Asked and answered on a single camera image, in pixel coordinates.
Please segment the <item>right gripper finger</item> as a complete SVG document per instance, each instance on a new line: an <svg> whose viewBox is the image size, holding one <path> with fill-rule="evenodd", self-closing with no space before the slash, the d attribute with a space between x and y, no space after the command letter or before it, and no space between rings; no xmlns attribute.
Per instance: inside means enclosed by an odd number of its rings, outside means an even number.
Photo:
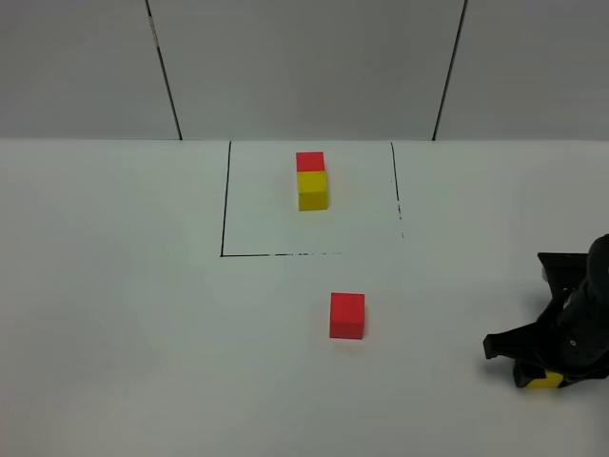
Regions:
<svg viewBox="0 0 609 457"><path fill-rule="evenodd" d="M554 331L553 324L532 323L488 334L482 342L485 359L501 356L531 365L545 365Z"/></svg>
<svg viewBox="0 0 609 457"><path fill-rule="evenodd" d="M514 383L517 388L525 388L526 384L535 378L542 378L545 370L524 362L516 361L513 368Z"/></svg>

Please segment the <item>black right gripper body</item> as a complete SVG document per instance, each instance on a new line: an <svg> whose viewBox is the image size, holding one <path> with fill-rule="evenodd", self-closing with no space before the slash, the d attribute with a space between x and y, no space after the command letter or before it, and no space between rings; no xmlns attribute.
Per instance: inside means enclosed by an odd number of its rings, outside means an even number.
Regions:
<svg viewBox="0 0 609 457"><path fill-rule="evenodd" d="M583 276L553 293L538 319L541 358L565 381L608 376L608 236L593 242Z"/></svg>

